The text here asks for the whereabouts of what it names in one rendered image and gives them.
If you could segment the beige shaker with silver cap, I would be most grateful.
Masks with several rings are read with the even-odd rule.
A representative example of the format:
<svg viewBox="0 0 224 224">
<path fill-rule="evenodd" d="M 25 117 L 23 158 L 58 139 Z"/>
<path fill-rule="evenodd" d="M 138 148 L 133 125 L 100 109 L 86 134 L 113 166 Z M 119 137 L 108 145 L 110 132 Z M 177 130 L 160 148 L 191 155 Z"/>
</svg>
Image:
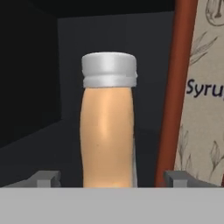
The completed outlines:
<svg viewBox="0 0 224 224">
<path fill-rule="evenodd" d="M 81 59 L 84 94 L 80 150 L 85 187 L 136 185 L 134 105 L 137 60 L 124 52 L 93 52 Z"/>
</svg>

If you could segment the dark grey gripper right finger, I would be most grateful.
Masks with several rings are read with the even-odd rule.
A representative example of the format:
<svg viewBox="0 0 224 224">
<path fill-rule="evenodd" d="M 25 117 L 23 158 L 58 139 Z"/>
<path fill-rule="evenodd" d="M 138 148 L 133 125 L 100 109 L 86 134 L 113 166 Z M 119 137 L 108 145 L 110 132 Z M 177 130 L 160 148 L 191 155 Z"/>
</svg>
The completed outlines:
<svg viewBox="0 0 224 224">
<path fill-rule="evenodd" d="M 167 187 L 215 187 L 214 184 L 194 178 L 186 171 L 165 171 L 164 182 Z"/>
</svg>

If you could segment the red syrup bottle with label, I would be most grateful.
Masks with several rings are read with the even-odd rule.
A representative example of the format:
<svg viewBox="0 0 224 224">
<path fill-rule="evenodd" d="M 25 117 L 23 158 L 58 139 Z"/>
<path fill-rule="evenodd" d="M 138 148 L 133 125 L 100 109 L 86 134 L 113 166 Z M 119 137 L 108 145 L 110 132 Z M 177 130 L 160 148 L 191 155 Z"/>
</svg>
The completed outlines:
<svg viewBox="0 0 224 224">
<path fill-rule="evenodd" d="M 224 0 L 175 0 L 155 186 L 224 177 Z"/>
</svg>

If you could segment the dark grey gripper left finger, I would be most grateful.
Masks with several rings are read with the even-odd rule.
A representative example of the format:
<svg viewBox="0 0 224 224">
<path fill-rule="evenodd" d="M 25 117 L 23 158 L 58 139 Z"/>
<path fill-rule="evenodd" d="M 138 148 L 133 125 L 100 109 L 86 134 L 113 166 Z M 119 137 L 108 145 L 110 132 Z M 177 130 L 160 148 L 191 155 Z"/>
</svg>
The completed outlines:
<svg viewBox="0 0 224 224">
<path fill-rule="evenodd" d="M 60 187 L 60 171 L 37 171 L 28 179 L 10 184 L 8 187 Z"/>
</svg>

